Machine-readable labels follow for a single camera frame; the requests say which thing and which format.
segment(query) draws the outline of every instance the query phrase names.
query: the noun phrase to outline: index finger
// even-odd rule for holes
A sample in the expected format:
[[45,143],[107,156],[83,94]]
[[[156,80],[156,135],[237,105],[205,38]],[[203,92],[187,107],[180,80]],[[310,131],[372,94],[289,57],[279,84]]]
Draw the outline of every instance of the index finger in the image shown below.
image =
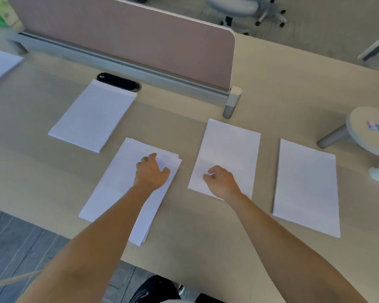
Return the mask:
[[222,170],[223,168],[221,166],[213,166],[212,168],[210,168],[208,170],[208,173],[209,174],[212,174],[212,173],[218,173],[220,170]]
[[149,162],[156,160],[157,153],[152,153],[149,155]]

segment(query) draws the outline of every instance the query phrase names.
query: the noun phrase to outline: left hand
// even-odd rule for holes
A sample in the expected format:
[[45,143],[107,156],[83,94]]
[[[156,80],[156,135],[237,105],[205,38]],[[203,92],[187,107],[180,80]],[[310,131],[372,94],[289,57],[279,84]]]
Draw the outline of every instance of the left hand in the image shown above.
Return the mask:
[[154,191],[166,183],[170,169],[164,168],[163,171],[160,171],[156,156],[156,153],[150,154],[136,164],[136,177],[133,185],[144,185]]

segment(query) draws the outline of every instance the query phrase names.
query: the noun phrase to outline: person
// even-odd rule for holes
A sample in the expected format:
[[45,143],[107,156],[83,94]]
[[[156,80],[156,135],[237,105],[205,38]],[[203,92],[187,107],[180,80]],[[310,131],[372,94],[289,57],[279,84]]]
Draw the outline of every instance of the person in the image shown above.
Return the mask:
[[[169,174],[167,168],[160,171],[155,153],[142,158],[129,191],[72,239],[17,302],[101,302],[143,204]],[[329,262],[245,196],[229,171],[212,167],[204,180],[237,214],[286,303],[367,303]],[[178,293],[171,281],[156,276],[141,286],[131,302],[167,299],[179,299]]]

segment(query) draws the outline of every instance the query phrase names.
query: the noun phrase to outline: chair base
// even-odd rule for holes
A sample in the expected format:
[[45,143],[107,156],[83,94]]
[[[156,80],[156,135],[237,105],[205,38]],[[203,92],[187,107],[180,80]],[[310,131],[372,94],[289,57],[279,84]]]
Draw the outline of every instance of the chair base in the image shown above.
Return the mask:
[[233,31],[235,31],[236,33],[249,35],[250,29],[241,29],[241,28],[234,27],[232,26],[232,22],[233,22],[233,17],[226,16],[225,19],[220,22],[220,25],[223,25],[224,27],[228,27],[232,29]]
[[272,15],[277,18],[281,22],[280,27],[284,27],[285,23],[287,23],[287,20],[283,16],[286,10],[280,10],[277,4],[264,1],[261,5],[261,10],[263,10],[264,13],[255,23],[256,26],[259,26],[267,15]]

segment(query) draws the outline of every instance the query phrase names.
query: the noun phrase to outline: wooden desk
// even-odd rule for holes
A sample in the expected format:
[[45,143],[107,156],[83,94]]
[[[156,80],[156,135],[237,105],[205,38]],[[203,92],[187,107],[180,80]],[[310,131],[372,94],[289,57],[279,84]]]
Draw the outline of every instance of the wooden desk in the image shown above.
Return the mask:
[[[99,71],[31,53],[0,81],[0,210],[74,237],[78,218],[125,137],[183,162],[141,247],[122,259],[227,303],[283,302],[227,204],[187,189],[208,118],[262,134],[253,201],[272,211],[279,138],[316,148],[357,106],[379,107],[379,72],[236,35],[233,83],[243,96],[227,121],[221,107],[143,85],[101,154],[48,136]],[[280,221],[379,303],[379,157],[339,142],[341,239]]]

